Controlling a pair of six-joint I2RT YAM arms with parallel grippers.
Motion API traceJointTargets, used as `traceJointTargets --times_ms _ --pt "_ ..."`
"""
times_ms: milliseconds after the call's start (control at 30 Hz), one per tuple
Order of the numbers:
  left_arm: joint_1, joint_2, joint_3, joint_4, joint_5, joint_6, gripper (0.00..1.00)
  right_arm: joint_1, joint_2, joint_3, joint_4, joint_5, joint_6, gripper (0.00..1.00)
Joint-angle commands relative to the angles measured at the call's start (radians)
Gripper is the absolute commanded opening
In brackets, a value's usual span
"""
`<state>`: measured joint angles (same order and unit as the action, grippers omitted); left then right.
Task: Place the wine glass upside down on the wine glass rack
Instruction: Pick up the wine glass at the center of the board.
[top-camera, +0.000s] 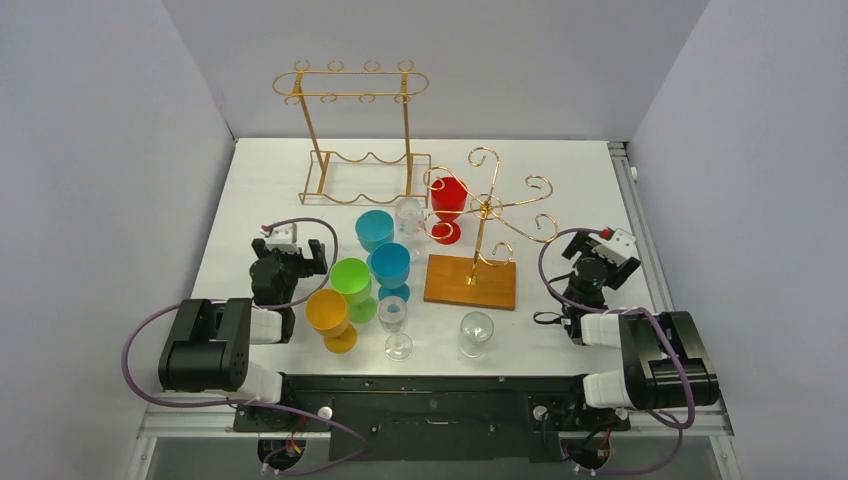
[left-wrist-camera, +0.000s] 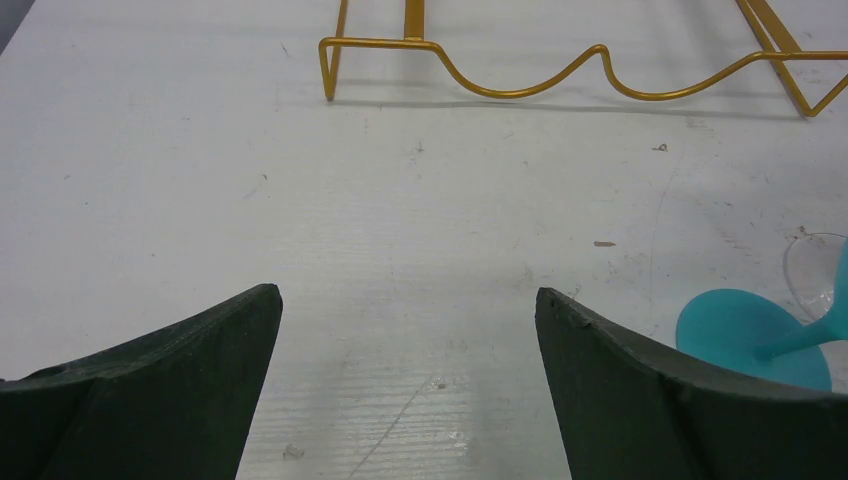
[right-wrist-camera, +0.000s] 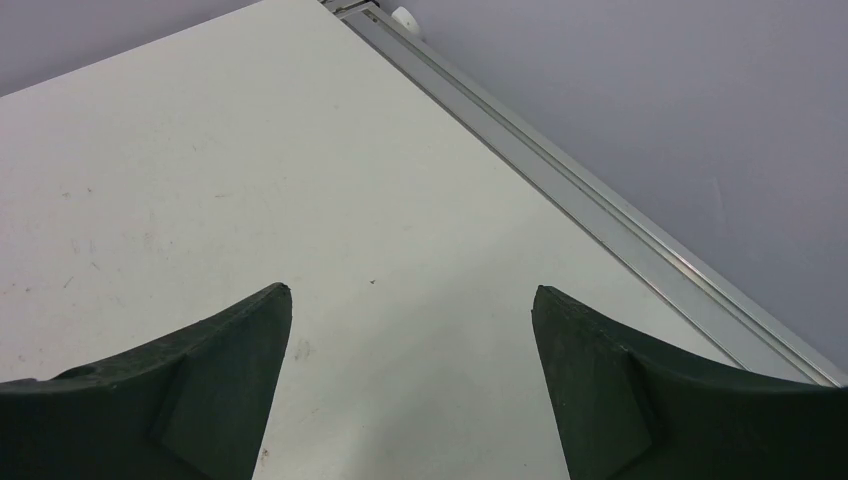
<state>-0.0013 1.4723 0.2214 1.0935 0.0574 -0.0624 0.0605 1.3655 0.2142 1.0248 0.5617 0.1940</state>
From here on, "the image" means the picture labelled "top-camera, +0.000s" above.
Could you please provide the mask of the clear patterned wine glass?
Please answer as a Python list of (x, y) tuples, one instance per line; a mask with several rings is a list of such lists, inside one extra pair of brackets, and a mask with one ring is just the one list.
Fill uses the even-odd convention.
[(491, 317), (481, 311), (466, 314), (459, 328), (459, 346), (463, 355), (477, 358), (483, 355), (494, 335), (494, 323)]

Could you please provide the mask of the gold hook rack wooden base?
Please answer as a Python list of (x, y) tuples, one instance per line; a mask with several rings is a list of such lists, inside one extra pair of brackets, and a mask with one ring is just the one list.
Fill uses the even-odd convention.
[(491, 184), (488, 191), (480, 194), (473, 193), (467, 184), (448, 167), (434, 166), (424, 173), (423, 182), (429, 191), (431, 204), (436, 203), (436, 194), (451, 184), (455, 184), (466, 194), (467, 203), (467, 206), (462, 209), (453, 206), (448, 208), (435, 206), (426, 213), (424, 216), (426, 222), (435, 217), (438, 222), (433, 227), (447, 230), (442, 235), (436, 235), (433, 233), (433, 228), (425, 226), (424, 233), (428, 237), (436, 242), (451, 238), (458, 229), (456, 220), (463, 215), (470, 215), (478, 221), (474, 254), (471, 257), (445, 254), (431, 254), (428, 257), (423, 293), (423, 300), (426, 302), (513, 311), (516, 308), (517, 299), (517, 264), (514, 261), (514, 249), (510, 243), (501, 241), (496, 243), (491, 254), (486, 256), (483, 252), (486, 225), (498, 222), (522, 237), (540, 244), (552, 242), (558, 233), (556, 219), (546, 213), (537, 214), (534, 222), (539, 231), (544, 229), (544, 223), (551, 226), (552, 234), (547, 237), (535, 237), (516, 227), (504, 217), (504, 212), (510, 208), (530, 205), (550, 198), (554, 193), (553, 184), (543, 176), (529, 175), (525, 178), (525, 185), (545, 192), (535, 198), (505, 203), (495, 195), (500, 170), (498, 153), (490, 147), (476, 147), (468, 153), (467, 161), (472, 167), (480, 168), (489, 157), (495, 159)]

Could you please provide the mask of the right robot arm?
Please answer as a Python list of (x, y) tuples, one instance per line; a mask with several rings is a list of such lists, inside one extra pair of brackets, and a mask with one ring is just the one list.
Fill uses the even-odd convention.
[(610, 228), (579, 232), (562, 255), (574, 262), (562, 293), (566, 332), (577, 345), (621, 355), (620, 367), (587, 375), (583, 389), (565, 398), (572, 424), (588, 427), (604, 408), (658, 410), (718, 401), (717, 375), (690, 313), (646, 315), (608, 307), (605, 290), (622, 287), (641, 265), (632, 234)]

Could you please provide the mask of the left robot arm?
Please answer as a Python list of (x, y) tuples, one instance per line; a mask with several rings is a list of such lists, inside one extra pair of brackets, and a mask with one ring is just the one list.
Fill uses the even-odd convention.
[(272, 429), (291, 427), (298, 402), (283, 393), (284, 376), (249, 359), (252, 345), (286, 344), (296, 315), (290, 304), (298, 282), (328, 272), (325, 245), (310, 239), (311, 255), (288, 242), (257, 238), (248, 273), (252, 298), (224, 302), (187, 299), (180, 303), (158, 364), (165, 390), (213, 392), (230, 399), (259, 401), (259, 416)]

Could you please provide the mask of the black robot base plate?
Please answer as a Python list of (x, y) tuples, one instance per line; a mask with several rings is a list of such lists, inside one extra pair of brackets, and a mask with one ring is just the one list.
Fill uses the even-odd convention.
[(613, 410), (585, 403), (579, 376), (287, 375), (282, 403), (312, 413), (327, 407), (355, 433), (255, 406), (238, 408), (234, 431), (326, 433), (332, 460), (361, 450), (363, 461), (547, 462), (558, 460), (559, 440), (585, 453), (606, 431), (630, 428)]

